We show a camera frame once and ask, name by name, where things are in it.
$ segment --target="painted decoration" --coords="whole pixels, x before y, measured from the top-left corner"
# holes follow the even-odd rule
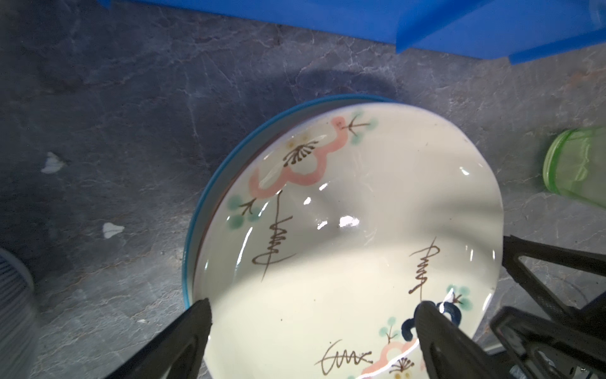
[[[242,164],[193,277],[193,299],[213,308],[214,379],[427,378],[425,300],[474,333],[499,275],[502,204],[453,124],[402,104],[344,107]]]

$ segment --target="green glass cup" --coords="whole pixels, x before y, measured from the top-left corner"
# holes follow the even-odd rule
[[[606,127],[560,134],[545,157],[543,180],[553,193],[606,208]]]

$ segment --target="blue plastic bin edge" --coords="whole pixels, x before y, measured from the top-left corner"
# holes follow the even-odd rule
[[[400,21],[396,35],[396,53],[401,53],[428,35],[458,20],[493,0],[450,1],[412,25]]]
[[[584,47],[601,44],[604,42],[606,42],[606,29],[600,29],[596,30],[595,32],[562,39],[560,41],[535,47],[533,49],[524,50],[523,52],[511,54],[509,56],[509,62],[511,64],[530,62],[534,61],[535,59],[582,49]]]

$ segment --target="brown calligraphy stroke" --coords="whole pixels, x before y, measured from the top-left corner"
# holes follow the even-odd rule
[[[440,253],[440,248],[438,246],[435,246],[434,243],[436,242],[436,238],[435,237],[433,239],[433,241],[431,242],[431,246],[430,247],[426,247],[425,249],[421,249],[419,251],[415,251],[414,253],[412,253],[410,255],[410,257],[412,257],[414,254],[417,253],[421,253],[421,252],[426,252],[425,256],[421,258],[421,263],[419,263],[417,265],[417,267],[419,268],[416,273],[417,276],[415,277],[415,279],[419,280],[420,283],[417,284],[414,288],[412,288],[411,290],[408,291],[408,294],[413,293],[414,291],[416,291],[417,289],[419,289],[419,301],[423,300],[423,284],[425,284],[425,282],[427,281],[427,277],[425,276],[425,274],[427,273],[427,271],[425,270],[425,268],[427,266],[429,266],[429,258],[433,257],[434,255],[437,255]]]
[[[282,191],[278,192],[278,194],[276,196],[276,219],[275,219],[275,222],[272,225],[270,225],[270,227],[269,227],[269,229],[273,231],[273,234],[271,235],[269,246],[267,247],[268,252],[259,254],[252,259],[253,264],[265,266],[265,270],[263,271],[263,276],[261,277],[261,281],[263,281],[263,279],[265,278],[265,274],[267,273],[267,269],[269,268],[270,264],[278,263],[278,262],[287,260],[287,259],[295,256],[295,254],[292,254],[287,257],[278,259],[276,261],[271,260],[271,256],[273,254],[278,254],[280,252],[276,247],[281,245],[282,241],[286,240],[287,231],[283,227],[279,227],[280,224],[293,218],[292,216],[290,216],[290,217],[286,217],[283,220],[278,221],[279,214],[280,214],[280,195],[282,195]],[[260,257],[264,257],[264,256],[267,256],[267,260],[264,262],[259,261]]]
[[[330,371],[332,371],[332,369],[337,366],[337,368],[341,367],[343,365],[343,361],[345,361],[346,363],[349,363],[353,360],[353,364],[355,364],[356,366],[359,365],[361,362],[366,362],[366,363],[370,363],[373,364],[373,362],[371,360],[368,360],[364,357],[366,357],[367,355],[372,354],[372,351],[366,352],[366,353],[361,353],[360,355],[357,355],[355,351],[352,351],[351,354],[347,354],[347,350],[343,350],[343,354],[339,355],[339,352],[336,352],[334,355],[327,357],[328,352],[330,352],[330,349],[332,349],[336,344],[338,344],[339,342],[341,342],[342,340],[338,340],[335,343],[333,343],[332,345],[330,345],[330,347],[326,350],[326,353],[324,353],[324,356],[322,357],[322,359],[320,359],[319,361],[317,361],[314,366],[316,364],[320,364],[320,367],[322,368],[322,373],[324,374],[324,376],[330,374]],[[330,361],[332,360],[332,363],[330,364],[330,367],[327,369],[326,367],[324,367],[324,362],[325,361]]]

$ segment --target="black metal bracket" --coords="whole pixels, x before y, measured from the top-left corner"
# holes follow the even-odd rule
[[[195,302],[105,379],[196,379],[211,325],[208,299]]]
[[[530,257],[606,277],[606,255],[563,249],[509,236],[503,239],[503,267],[555,322],[606,338],[606,292],[582,309],[566,306],[522,262]]]
[[[562,373],[548,364],[543,354],[565,357],[606,377],[606,292],[582,309],[567,306],[524,266],[521,257],[606,277],[606,256],[504,237],[503,266],[552,321],[504,307],[490,323],[512,362],[529,379],[571,377],[571,373]],[[431,379],[511,377],[503,372],[496,359],[488,356],[430,305],[421,303],[418,306],[415,325]]]

